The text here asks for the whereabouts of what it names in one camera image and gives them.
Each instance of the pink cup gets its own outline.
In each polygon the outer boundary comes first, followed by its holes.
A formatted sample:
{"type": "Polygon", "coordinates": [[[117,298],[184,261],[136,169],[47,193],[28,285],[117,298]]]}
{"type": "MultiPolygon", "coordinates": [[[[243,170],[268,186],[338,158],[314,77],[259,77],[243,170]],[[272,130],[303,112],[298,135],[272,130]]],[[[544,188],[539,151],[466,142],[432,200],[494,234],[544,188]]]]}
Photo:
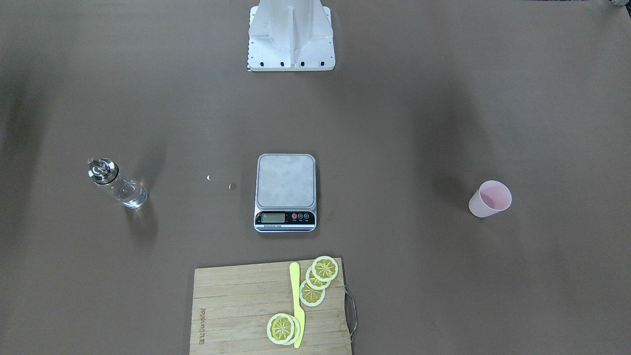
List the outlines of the pink cup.
{"type": "Polygon", "coordinates": [[[499,181],[485,181],[469,200],[469,211],[476,217],[488,217],[510,207],[512,195],[499,181]]]}

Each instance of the yellow knife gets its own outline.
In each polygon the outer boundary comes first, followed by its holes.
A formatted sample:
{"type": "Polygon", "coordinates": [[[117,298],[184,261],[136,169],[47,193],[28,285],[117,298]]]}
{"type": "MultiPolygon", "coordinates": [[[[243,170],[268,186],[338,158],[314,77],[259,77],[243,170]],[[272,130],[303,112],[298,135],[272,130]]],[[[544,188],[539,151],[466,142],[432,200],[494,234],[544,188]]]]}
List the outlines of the yellow knife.
{"type": "Polygon", "coordinates": [[[293,343],[293,347],[298,349],[302,342],[302,336],[305,333],[305,311],[300,307],[300,298],[298,292],[300,292],[300,264],[293,262],[289,264],[289,276],[292,280],[292,294],[293,294],[293,316],[298,320],[300,324],[300,334],[298,339],[293,343]]]}

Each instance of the cutting board handle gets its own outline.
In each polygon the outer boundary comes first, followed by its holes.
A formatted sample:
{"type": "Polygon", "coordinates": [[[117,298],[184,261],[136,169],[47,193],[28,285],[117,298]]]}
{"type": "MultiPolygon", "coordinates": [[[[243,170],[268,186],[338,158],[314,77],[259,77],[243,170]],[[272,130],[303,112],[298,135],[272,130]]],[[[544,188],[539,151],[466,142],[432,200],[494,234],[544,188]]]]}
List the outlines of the cutting board handle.
{"type": "MultiPolygon", "coordinates": [[[[344,285],[344,293],[346,294],[346,297],[348,297],[348,299],[351,300],[351,306],[353,307],[353,330],[351,330],[351,328],[348,327],[348,331],[351,333],[351,342],[353,342],[353,335],[355,334],[355,331],[357,330],[357,307],[355,307],[355,300],[353,299],[353,296],[351,296],[350,292],[348,292],[348,288],[346,287],[346,285],[344,285]]],[[[346,314],[348,314],[348,310],[346,309],[345,302],[344,302],[344,309],[346,311],[346,314]]]]}

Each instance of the digital kitchen scale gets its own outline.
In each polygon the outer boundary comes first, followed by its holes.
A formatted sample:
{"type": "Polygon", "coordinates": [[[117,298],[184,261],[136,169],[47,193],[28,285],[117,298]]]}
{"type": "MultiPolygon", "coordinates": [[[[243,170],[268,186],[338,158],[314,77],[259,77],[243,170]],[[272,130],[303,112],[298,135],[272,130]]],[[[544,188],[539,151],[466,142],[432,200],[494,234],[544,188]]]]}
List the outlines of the digital kitchen scale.
{"type": "Polygon", "coordinates": [[[310,232],[316,228],[316,160],[309,154],[259,157],[254,228],[259,232],[310,232]]]}

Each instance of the gray table surface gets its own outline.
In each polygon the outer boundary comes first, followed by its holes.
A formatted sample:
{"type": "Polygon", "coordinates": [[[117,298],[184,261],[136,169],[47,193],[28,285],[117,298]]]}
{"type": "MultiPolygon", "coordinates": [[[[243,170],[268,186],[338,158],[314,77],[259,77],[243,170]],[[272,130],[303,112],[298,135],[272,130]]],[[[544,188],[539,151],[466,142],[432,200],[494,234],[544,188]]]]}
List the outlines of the gray table surface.
{"type": "Polygon", "coordinates": [[[195,268],[319,255],[355,354],[631,351],[623,8],[331,0],[334,71],[251,73],[256,4],[0,4],[2,354],[188,354],[195,268]],[[252,228],[268,152],[317,159],[314,232],[252,228]],[[514,201],[478,219],[487,179],[514,201]]]}

